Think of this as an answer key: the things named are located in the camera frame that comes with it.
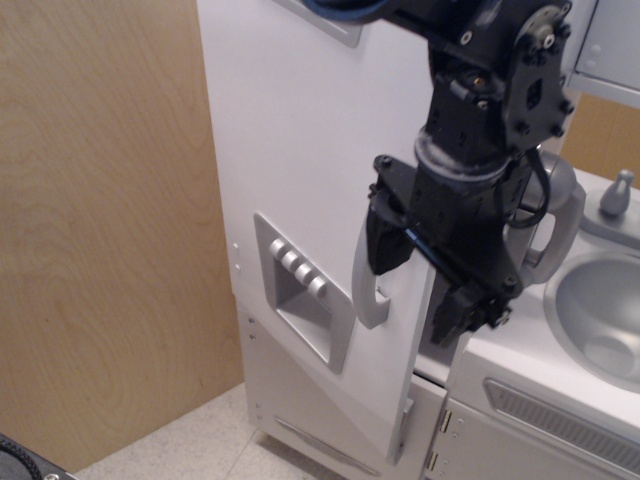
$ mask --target white refrigerator door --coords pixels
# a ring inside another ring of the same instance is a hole
[[[393,462],[434,272],[414,254],[382,277],[388,320],[343,331],[344,363],[329,368],[267,299],[254,216],[349,300],[373,159],[413,162],[426,120],[426,42],[378,22],[348,48],[272,0],[198,8],[234,293]]]

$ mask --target sink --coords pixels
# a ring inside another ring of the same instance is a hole
[[[547,283],[544,308],[574,360],[640,393],[640,258],[614,252],[572,258]]]

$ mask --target plywood panel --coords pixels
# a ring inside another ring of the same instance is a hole
[[[77,470],[241,381],[195,2],[0,0],[0,431]]]
[[[562,155],[604,177],[623,168],[640,176],[640,110],[583,94]]]

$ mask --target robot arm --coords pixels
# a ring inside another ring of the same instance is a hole
[[[368,258],[381,275],[417,248],[450,285],[433,343],[503,323],[523,284],[506,228],[536,225],[549,203],[537,147],[573,111],[561,88],[570,28],[564,0],[304,0],[331,20],[384,18],[429,41],[434,94],[415,145],[418,167],[376,158]],[[532,176],[539,208],[522,198]]]

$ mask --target refrigerator handle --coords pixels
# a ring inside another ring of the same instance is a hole
[[[371,330],[387,320],[391,299],[376,288],[374,275],[367,257],[367,219],[362,223],[351,274],[353,308],[360,322]]]

